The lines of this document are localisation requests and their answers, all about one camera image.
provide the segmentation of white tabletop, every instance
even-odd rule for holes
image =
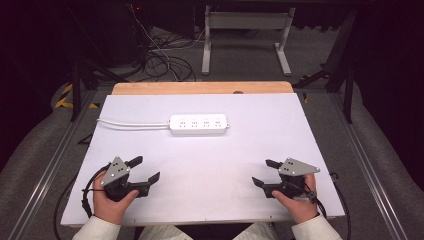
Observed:
[[[157,172],[148,197],[137,198],[123,225],[199,224],[290,219],[276,199],[267,199],[252,177],[278,183],[265,160],[291,157],[319,167],[318,198],[328,216],[344,215],[299,99],[283,94],[193,94],[108,96],[100,118],[122,123],[165,123],[173,114],[222,113],[229,129],[216,136],[174,136],[168,130],[134,130],[98,123],[61,224],[87,221],[82,192],[92,175],[115,156],[129,161],[130,182]],[[89,194],[92,206],[92,195]]]

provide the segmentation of white sleeve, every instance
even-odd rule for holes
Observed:
[[[116,240],[121,229],[116,225],[92,216],[75,234],[73,240]]]
[[[340,235],[323,216],[312,218],[309,221],[292,227],[296,240],[341,240]]]

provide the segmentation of human hand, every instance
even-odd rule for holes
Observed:
[[[314,191],[316,193],[314,174],[306,174],[304,178],[305,184],[309,187],[309,189],[306,188],[306,190]],[[297,224],[306,222],[314,218],[318,213],[317,204],[312,203],[309,200],[293,200],[291,198],[286,197],[283,193],[277,190],[272,191],[272,195],[289,210],[290,215]]]
[[[105,173],[106,171],[101,172],[93,182],[93,188],[96,189],[93,191],[94,215],[107,222],[120,225],[124,218],[125,211],[137,197],[138,191],[131,191],[119,202],[110,200],[107,198],[100,184]]]

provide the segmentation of power strip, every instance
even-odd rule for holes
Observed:
[[[224,134],[229,124],[224,114],[176,114],[169,120],[174,135]]]

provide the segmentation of table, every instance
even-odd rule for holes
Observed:
[[[244,94],[226,94],[233,92]],[[161,172],[149,196],[137,199],[128,209],[126,226],[290,219],[287,210],[275,199],[265,198],[251,180],[254,176],[266,183],[279,181],[276,170],[265,165],[267,158],[293,157],[319,167],[317,187],[328,215],[344,215],[297,94],[287,82],[121,83],[106,100],[100,117],[153,121],[169,116],[169,111],[189,110],[219,110],[227,115],[230,128],[222,136],[192,138],[171,136],[166,130],[116,131],[99,123],[61,224],[85,223],[80,190],[116,154],[124,161],[144,156],[144,162],[131,170],[131,182],[146,181]]]

